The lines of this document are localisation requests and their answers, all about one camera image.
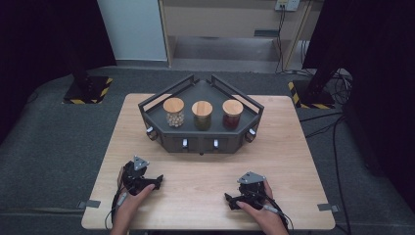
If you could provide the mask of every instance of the black fabric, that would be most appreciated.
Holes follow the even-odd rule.
[[[0,1],[0,144],[36,87],[72,73],[45,6],[59,17],[56,24],[86,70],[115,65],[96,1]]]
[[[341,67],[353,78],[348,105],[360,122],[369,149],[397,191],[415,211],[415,3],[409,0],[360,1],[352,29],[338,25],[351,0],[325,1],[304,61],[320,68],[336,30],[352,38]]]

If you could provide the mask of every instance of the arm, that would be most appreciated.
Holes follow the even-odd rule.
[[[272,190],[266,180],[264,181],[264,187],[266,195],[272,199]],[[288,235],[287,230],[285,229],[284,224],[278,214],[266,209],[261,209],[258,211],[251,207],[249,204],[243,202],[237,202],[237,204],[242,210],[244,210],[247,214],[255,219],[259,227],[266,235]]]
[[[127,233],[129,225],[137,213],[139,206],[147,198],[147,196],[150,195],[154,188],[155,185],[151,184],[145,187],[136,196],[127,194],[124,202],[116,212],[111,235],[125,235]]]

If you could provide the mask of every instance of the glass jar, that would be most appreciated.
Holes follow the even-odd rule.
[[[228,129],[236,129],[241,119],[241,113],[244,110],[244,106],[240,101],[227,100],[222,104],[223,119],[222,123]]]
[[[180,98],[169,98],[162,104],[166,112],[166,120],[169,126],[179,127],[184,123],[184,102]]]
[[[198,101],[192,106],[193,122],[199,130],[208,130],[211,125],[212,105],[207,101]]]

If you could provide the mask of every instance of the table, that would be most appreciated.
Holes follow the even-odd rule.
[[[251,96],[265,107],[255,140],[233,155],[201,156],[168,153],[147,137],[138,104],[151,95],[126,96],[90,197],[101,205],[85,210],[84,228],[105,229],[117,175],[134,155],[150,162],[146,178],[163,174],[164,179],[139,209],[131,229],[259,230],[243,211],[231,211],[224,198],[224,193],[239,195],[237,179],[248,171],[267,177],[274,199],[295,229],[334,228],[332,213],[317,207],[328,202],[291,98]]]

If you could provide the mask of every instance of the white beans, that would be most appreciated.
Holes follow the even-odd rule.
[[[184,122],[183,111],[175,114],[167,113],[166,119],[169,126],[179,127]]]

